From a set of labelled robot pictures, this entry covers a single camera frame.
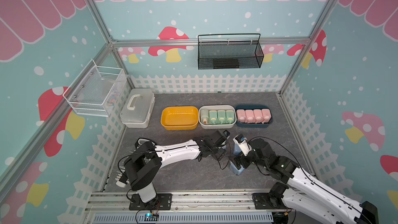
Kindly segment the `white plastic storage tub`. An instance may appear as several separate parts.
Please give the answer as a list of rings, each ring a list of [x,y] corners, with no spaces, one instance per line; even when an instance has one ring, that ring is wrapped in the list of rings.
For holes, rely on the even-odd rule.
[[[231,105],[210,105],[210,106],[202,106],[199,109],[199,123],[201,124],[203,129],[229,129],[232,128],[236,124],[236,113],[235,113],[235,121],[233,124],[228,124],[227,122],[225,124],[202,124],[201,122],[201,116],[200,116],[200,110],[201,109],[207,109],[207,110],[233,110],[235,112],[235,108],[232,107]]]

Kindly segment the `pale green round sharpener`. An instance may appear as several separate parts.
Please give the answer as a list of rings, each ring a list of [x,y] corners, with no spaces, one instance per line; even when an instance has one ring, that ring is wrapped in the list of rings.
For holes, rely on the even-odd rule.
[[[201,122],[202,124],[208,124],[209,122],[209,110],[201,109],[200,110]]]

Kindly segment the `pink sharpener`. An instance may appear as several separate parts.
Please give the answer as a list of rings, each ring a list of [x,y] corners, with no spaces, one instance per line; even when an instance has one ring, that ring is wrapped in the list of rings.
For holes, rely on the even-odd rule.
[[[256,110],[253,110],[253,112],[254,112],[254,117],[255,117],[255,123],[262,123],[263,119],[264,119],[262,110],[256,109]]]
[[[240,123],[246,123],[246,112],[243,109],[236,111],[237,121]]]
[[[262,123],[269,123],[272,118],[270,109],[264,108],[261,110],[261,112],[263,116]]]
[[[245,123],[255,123],[256,118],[253,110],[245,110],[246,120]]]

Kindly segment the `yellow plastic storage tub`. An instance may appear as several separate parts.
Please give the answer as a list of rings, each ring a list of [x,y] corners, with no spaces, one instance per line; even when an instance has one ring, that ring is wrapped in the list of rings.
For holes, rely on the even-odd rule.
[[[194,106],[173,106],[163,110],[161,124],[168,131],[194,130],[199,123],[199,110]]]

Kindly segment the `dark teal storage tub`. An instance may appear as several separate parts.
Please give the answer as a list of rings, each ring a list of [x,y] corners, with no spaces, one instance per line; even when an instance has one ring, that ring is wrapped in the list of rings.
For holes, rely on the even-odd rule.
[[[237,113],[238,110],[245,110],[245,111],[246,110],[253,110],[253,111],[254,110],[268,110],[269,114],[270,114],[269,121],[265,122],[265,123],[262,123],[262,122],[260,122],[260,123],[242,123],[242,122],[240,122],[238,120],[238,117],[237,117],[236,125],[238,127],[241,127],[241,128],[267,128],[268,126],[270,126],[273,123],[273,120],[274,120],[273,116],[272,116],[271,109],[268,106],[266,106],[266,105],[261,105],[261,104],[239,104],[239,105],[236,105],[236,107],[235,107],[236,113]]]

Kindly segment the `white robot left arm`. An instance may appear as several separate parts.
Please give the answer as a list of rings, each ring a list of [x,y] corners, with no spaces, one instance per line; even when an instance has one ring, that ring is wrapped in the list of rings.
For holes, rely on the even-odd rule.
[[[217,130],[210,136],[169,146],[157,145],[149,139],[138,139],[136,150],[121,159],[124,167],[119,170],[121,183],[137,192],[144,204],[155,206],[159,197],[153,180],[161,168],[185,160],[201,161],[209,156],[219,162],[226,154],[224,147],[229,137],[229,131]]]

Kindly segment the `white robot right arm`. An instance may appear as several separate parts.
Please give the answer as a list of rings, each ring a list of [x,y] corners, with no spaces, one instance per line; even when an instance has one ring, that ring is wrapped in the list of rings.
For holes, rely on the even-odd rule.
[[[237,135],[233,141],[240,153],[231,161],[231,168],[240,172],[253,164],[266,169],[266,175],[277,180],[269,191],[269,201],[276,207],[285,206],[323,224],[377,224],[377,207],[346,197],[305,171],[296,158],[277,155],[269,138],[247,140]]]

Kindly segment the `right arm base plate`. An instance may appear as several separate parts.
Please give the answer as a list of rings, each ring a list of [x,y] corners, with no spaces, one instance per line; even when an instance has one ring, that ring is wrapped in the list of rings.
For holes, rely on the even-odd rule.
[[[282,201],[283,198],[284,198],[283,194],[277,192],[252,194],[252,201],[255,205],[255,209],[257,210],[284,209],[286,211],[290,211],[291,208],[287,207],[283,203]]]

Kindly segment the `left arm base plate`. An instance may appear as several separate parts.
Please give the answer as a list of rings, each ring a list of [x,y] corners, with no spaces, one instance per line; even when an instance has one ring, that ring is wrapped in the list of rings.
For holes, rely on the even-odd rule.
[[[154,199],[150,200],[148,203],[144,203],[138,194],[132,194],[131,196],[126,196],[130,201],[129,210],[165,210],[169,211],[172,204],[172,194],[158,194]]]

